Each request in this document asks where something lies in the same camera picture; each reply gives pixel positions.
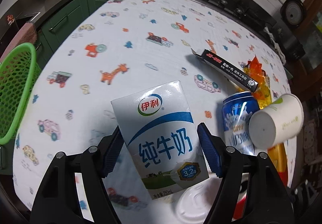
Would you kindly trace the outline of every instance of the blue gripper pad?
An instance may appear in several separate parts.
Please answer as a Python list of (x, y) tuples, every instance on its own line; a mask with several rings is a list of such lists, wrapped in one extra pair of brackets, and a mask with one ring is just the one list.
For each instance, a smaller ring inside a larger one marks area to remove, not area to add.
[(120, 154), (123, 144), (124, 144), (123, 137), (120, 133), (120, 130), (118, 130), (117, 134), (114, 136), (113, 140), (111, 141), (108, 150), (104, 154), (103, 169), (102, 169), (102, 173), (104, 176), (107, 176), (109, 173), (113, 171), (114, 166), (116, 164), (116, 160), (118, 159), (118, 156)]
[(211, 171), (216, 173), (217, 177), (222, 178), (223, 170), (221, 167), (221, 158), (212, 141), (210, 140), (211, 135), (209, 135), (210, 133), (208, 129), (206, 130), (202, 124), (199, 124), (197, 127), (197, 133), (201, 148), (206, 156)]

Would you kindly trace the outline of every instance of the paper cup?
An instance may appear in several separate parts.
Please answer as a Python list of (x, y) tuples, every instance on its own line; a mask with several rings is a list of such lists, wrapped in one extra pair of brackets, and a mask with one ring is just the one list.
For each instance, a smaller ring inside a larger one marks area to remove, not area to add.
[(284, 94), (252, 115), (249, 135), (255, 147), (268, 149), (296, 136), (303, 121), (303, 107), (298, 97)]

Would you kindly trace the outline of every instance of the tablecloth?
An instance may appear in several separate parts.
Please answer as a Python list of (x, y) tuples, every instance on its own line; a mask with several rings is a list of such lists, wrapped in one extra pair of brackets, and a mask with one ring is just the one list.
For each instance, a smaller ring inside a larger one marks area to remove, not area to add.
[[(68, 36), (34, 85), (13, 156), (20, 200), (32, 209), (53, 156), (59, 151), (82, 153), (112, 134), (117, 121), (111, 100), (144, 89), (180, 80), (195, 125), (205, 122), (213, 135), (223, 136), (222, 101), (236, 88), (196, 59), (191, 49), (216, 52), (240, 69), (257, 56), (270, 78), (272, 97), (290, 92), (275, 52), (213, 9), (192, 0), (109, 0)], [(285, 148), (290, 184), (296, 138)], [(80, 174), (76, 182), (83, 215), (91, 220)], [(126, 224), (202, 223), (219, 183), (210, 172), (208, 180), (152, 201), (125, 146), (114, 171), (104, 179)]]

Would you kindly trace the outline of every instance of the green basket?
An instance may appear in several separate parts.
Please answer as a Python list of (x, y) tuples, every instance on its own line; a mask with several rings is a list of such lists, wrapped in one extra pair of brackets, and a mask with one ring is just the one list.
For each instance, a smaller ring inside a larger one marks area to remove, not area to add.
[(0, 65), (0, 145), (14, 138), (41, 70), (31, 43), (15, 47)]

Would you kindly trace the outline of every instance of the cartoon car print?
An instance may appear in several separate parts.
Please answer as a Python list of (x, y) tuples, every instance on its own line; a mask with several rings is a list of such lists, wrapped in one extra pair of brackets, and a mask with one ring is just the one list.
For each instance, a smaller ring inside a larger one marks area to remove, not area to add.
[(161, 10), (163, 10), (164, 12), (166, 12), (166, 13), (170, 13), (170, 14), (172, 14), (172, 15), (177, 15), (178, 13), (177, 12), (175, 12), (175, 11), (173, 11), (173, 10), (169, 10), (169, 9), (167, 9), (167, 8), (161, 8)]
[(185, 26), (181, 23), (176, 22), (175, 24), (172, 23), (171, 27), (176, 30), (182, 30), (184, 33), (189, 33), (189, 30), (185, 28)]
[(228, 43), (235, 45), (237, 48), (239, 48), (238, 43), (230, 38), (225, 37), (225, 40), (228, 41)]
[(274, 73), (273, 73), (273, 80), (276, 81), (277, 83), (279, 82), (278, 78), (275, 76)]
[(140, 209), (143, 209), (147, 206), (146, 203), (139, 201), (136, 196), (125, 197), (119, 195), (113, 188), (107, 189), (107, 195), (112, 204), (124, 210), (139, 211)]
[(241, 35), (238, 32), (236, 32), (234, 30), (232, 30), (231, 32), (234, 33), (237, 38), (239, 38), (239, 39), (242, 38)]
[(29, 145), (26, 145), (23, 147), (22, 149), (24, 151), (24, 155), (25, 157), (28, 157), (35, 166), (37, 166), (39, 164), (38, 159), (35, 156), (35, 151), (33, 150), (32, 147), (30, 147)]
[(78, 31), (82, 30), (95, 30), (95, 27), (92, 24), (84, 24), (78, 28)]
[(56, 141), (60, 139), (60, 130), (59, 125), (55, 122), (52, 122), (51, 120), (44, 120), (38, 121), (39, 131), (41, 133), (45, 132), (47, 133), (52, 141)]
[(197, 86), (201, 89), (204, 89), (206, 91), (209, 91), (211, 93), (213, 92), (221, 92), (219, 86), (217, 83), (213, 82), (209, 82), (207, 80), (205, 80), (201, 75), (195, 75), (194, 76), (194, 82), (197, 84)]
[(65, 87), (66, 81), (71, 77), (71, 73), (67, 72), (53, 72), (51, 75), (47, 77), (49, 84), (53, 84), (54, 82), (59, 84), (60, 88)]
[(118, 17), (120, 16), (120, 14), (118, 12), (111, 12), (111, 11), (108, 11), (108, 12), (103, 12), (100, 14), (102, 17), (104, 16), (108, 16), (108, 17), (111, 17), (111, 18), (115, 18), (115, 17)]
[(159, 44), (159, 45), (164, 45), (166, 47), (170, 47), (173, 45), (173, 43), (171, 41), (168, 41), (167, 38), (165, 37), (159, 37), (159, 36), (155, 36), (152, 32), (148, 32), (149, 37), (146, 38), (147, 41)]
[(225, 21), (221, 16), (215, 16), (216, 20), (222, 24), (227, 23), (227, 21)]
[(273, 97), (274, 99), (278, 99), (279, 98), (279, 94), (275, 91), (273, 91)]
[(94, 45), (90, 43), (85, 47), (85, 50), (88, 50), (86, 56), (95, 58), (98, 53), (106, 51), (107, 47), (104, 44)]
[(195, 13), (195, 14), (199, 15), (199, 16), (204, 16), (204, 14), (202, 14), (202, 13), (201, 13), (201, 12), (199, 12), (199, 11), (196, 11), (196, 10), (191, 9), (191, 8), (189, 8), (189, 10), (190, 10), (191, 12), (193, 12), (193, 13)]
[(121, 3), (124, 0), (110, 0), (107, 3)]

